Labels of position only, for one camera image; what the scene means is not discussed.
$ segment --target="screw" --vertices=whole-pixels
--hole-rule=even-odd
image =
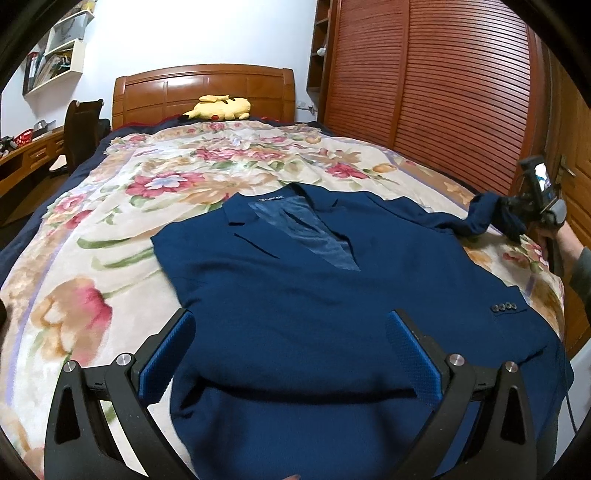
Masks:
[[[128,353],[122,353],[117,357],[117,365],[124,367],[125,365],[129,365],[129,362],[131,362],[131,355]]]
[[[72,370],[76,368],[76,362],[74,360],[70,360],[64,364],[64,372],[70,373]]]
[[[511,372],[512,374],[519,370],[519,367],[515,362],[505,362],[505,368],[508,372]]]
[[[466,359],[462,357],[459,353],[453,353],[449,356],[449,362],[455,367],[461,367],[463,364],[466,363]]]

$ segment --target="bedspread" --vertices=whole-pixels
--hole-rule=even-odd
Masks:
[[[166,224],[217,209],[237,192],[267,193],[291,181],[368,190],[384,199],[407,196],[427,211],[460,217],[472,198],[456,182],[390,150],[330,137],[305,124],[182,125],[115,138],[106,155],[48,208],[0,290],[9,311],[0,359],[0,424],[39,476],[63,362],[111,363],[157,333],[178,308],[150,242]],[[517,285],[562,334],[562,283],[533,241],[523,236],[521,245],[510,245],[491,228],[462,242],[474,262]],[[169,395],[170,388],[150,411],[189,463],[170,422]],[[112,407],[105,404],[104,410],[127,463],[142,471]]]

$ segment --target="yellow stuffed animal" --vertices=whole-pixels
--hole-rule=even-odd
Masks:
[[[246,120],[250,117],[251,103],[245,98],[230,98],[229,95],[206,95],[199,99],[199,103],[183,116],[187,120],[201,118],[223,122],[224,120]]]

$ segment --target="gray sleeve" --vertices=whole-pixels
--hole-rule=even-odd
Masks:
[[[577,264],[574,266],[570,286],[583,300],[587,318],[591,319],[591,250],[585,247]]]

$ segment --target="red basket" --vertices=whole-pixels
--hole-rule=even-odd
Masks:
[[[31,143],[33,140],[33,129],[30,128],[29,130],[25,130],[22,134],[14,139],[14,142],[19,147],[24,147],[26,144]]]

